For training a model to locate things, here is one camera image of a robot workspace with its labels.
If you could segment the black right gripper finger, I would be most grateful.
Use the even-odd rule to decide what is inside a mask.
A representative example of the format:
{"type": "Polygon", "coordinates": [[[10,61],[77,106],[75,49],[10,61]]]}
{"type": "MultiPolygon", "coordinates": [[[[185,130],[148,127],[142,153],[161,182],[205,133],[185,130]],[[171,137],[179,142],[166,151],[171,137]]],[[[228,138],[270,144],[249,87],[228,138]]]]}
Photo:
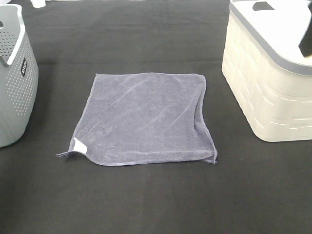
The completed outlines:
{"type": "Polygon", "coordinates": [[[307,58],[312,55],[312,19],[298,47],[303,57],[307,58]]]}

